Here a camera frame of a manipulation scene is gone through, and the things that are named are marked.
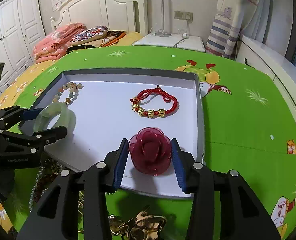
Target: wall outlet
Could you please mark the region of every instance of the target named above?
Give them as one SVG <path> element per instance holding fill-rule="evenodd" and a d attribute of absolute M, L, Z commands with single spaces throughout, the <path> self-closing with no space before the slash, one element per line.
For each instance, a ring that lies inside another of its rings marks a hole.
<path fill-rule="evenodd" d="M 175 19 L 192 21 L 193 13 L 175 11 Z"/>

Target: embroidered pillow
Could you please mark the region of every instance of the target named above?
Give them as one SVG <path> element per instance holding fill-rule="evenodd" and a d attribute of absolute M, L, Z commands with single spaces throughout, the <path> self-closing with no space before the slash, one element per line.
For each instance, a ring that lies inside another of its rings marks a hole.
<path fill-rule="evenodd" d="M 83 32 L 76 34 L 72 38 L 71 45 L 76 46 L 102 39 L 107 35 L 107 30 L 108 28 L 106 26 L 97 26 L 96 28 L 84 30 Z"/>

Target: drawer handle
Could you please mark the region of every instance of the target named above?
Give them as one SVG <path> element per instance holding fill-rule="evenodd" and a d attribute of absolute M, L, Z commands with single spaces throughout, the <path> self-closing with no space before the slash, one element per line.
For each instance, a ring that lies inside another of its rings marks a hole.
<path fill-rule="evenodd" d="M 246 64 L 248 67 L 252 67 L 252 66 L 249 65 L 249 63 L 248 63 L 248 61 L 247 61 L 246 58 L 245 58 L 245 64 Z"/>

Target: yellow bedsheet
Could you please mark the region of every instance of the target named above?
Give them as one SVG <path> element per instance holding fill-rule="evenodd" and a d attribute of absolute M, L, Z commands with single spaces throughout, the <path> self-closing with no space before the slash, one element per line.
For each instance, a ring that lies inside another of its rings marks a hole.
<path fill-rule="evenodd" d="M 121 38 L 117 44 L 113 44 L 112 46 L 128 46 L 133 44 L 135 41 L 139 41 L 141 38 L 142 36 L 140 33 L 128 33 L 125 37 Z M 24 91 L 29 82 L 33 81 L 43 71 L 46 71 L 56 61 L 57 60 L 48 60 L 40 62 L 38 64 L 33 64 L 26 69 L 0 96 L 0 109 L 13 106 L 18 96 L 22 93 L 22 91 Z M 41 91 L 38 91 L 36 88 L 34 95 L 38 96 L 40 93 Z"/>

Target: white headboard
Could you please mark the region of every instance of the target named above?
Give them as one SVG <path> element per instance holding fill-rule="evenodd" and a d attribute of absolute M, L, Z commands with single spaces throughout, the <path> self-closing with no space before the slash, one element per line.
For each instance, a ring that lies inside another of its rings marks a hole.
<path fill-rule="evenodd" d="M 136 31 L 135 1 L 138 3 L 140 33 L 146 35 L 148 34 L 147 0 L 67 0 L 58 9 L 59 19 L 50 18 L 51 27 L 56 30 L 71 22 L 81 22 L 87 28 L 104 25 L 109 30 L 134 32 Z"/>

